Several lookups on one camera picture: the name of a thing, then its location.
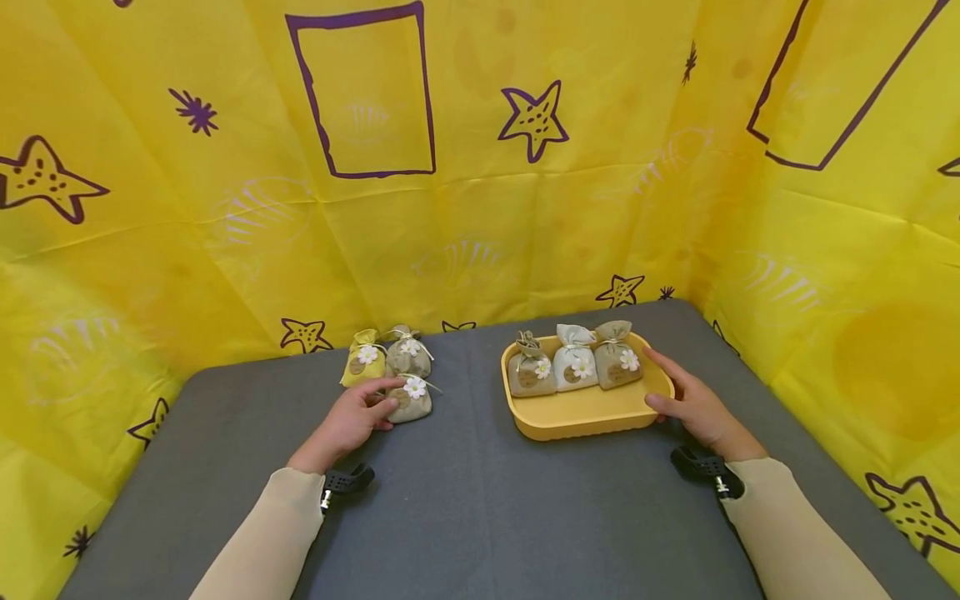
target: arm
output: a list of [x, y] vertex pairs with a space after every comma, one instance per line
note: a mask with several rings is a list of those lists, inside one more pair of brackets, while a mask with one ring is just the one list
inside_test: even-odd
[[724, 510], [767, 598], [890, 600], [873, 573], [806, 500], [790, 469], [769, 458], [720, 398], [669, 358], [649, 348], [646, 354], [682, 392], [680, 400], [650, 394], [647, 404], [681, 420], [744, 483], [743, 496], [725, 500]]
[[377, 390], [405, 380], [374, 379], [350, 388], [333, 404], [320, 427], [270, 477], [250, 514], [197, 585], [190, 600], [287, 600], [324, 516], [323, 473], [359, 447], [374, 429], [390, 430], [385, 419], [396, 400]]

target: gray tabletop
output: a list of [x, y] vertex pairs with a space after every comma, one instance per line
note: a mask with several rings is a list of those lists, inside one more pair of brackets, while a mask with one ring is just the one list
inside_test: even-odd
[[[696, 310], [668, 300], [425, 339], [426, 419], [355, 456], [376, 480], [326, 520], [295, 598], [762, 598], [712, 492], [669, 463], [670, 423], [536, 443], [499, 371], [519, 327], [634, 322], [698, 374], [794, 471], [893, 598], [955, 599]], [[200, 372], [157, 434], [60, 598], [187, 598], [270, 473], [341, 393], [345, 350]]]

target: right hand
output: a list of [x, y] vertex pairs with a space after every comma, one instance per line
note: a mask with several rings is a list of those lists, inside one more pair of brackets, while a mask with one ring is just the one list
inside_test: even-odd
[[320, 427], [290, 457], [287, 467], [304, 473], [324, 473], [360, 447], [373, 430], [393, 429], [387, 417], [396, 410], [396, 398], [384, 397], [379, 391], [399, 388], [406, 382], [403, 377], [381, 377], [343, 392]]
[[681, 398], [648, 394], [646, 402], [650, 408], [679, 419], [698, 442], [728, 463], [768, 456], [760, 442], [730, 414], [707, 384], [652, 348], [644, 348], [643, 353], [676, 382]]

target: yellow backdrop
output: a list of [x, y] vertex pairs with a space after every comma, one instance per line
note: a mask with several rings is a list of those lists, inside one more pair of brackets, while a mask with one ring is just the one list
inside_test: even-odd
[[0, 594], [200, 369], [670, 298], [960, 588], [960, 3], [601, 4], [0, 3]]

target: plastic tray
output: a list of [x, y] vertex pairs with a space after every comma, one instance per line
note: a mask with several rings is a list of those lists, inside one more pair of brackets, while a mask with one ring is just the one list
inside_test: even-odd
[[[560, 349], [560, 340], [552, 335], [540, 340], [547, 356], [553, 358]], [[631, 333], [626, 342], [634, 349], [643, 365], [643, 378], [627, 385], [604, 391], [595, 385], [572, 392], [558, 392], [551, 396], [517, 397], [510, 394], [507, 365], [510, 358], [519, 352], [516, 344], [510, 344], [500, 358], [503, 387], [507, 391], [507, 403], [514, 413], [514, 421], [520, 432], [531, 440], [547, 442], [563, 438], [592, 436], [626, 429], [639, 429], [654, 422], [657, 413], [643, 398], [651, 393], [675, 397], [673, 381], [663, 370], [643, 354], [647, 341]]]

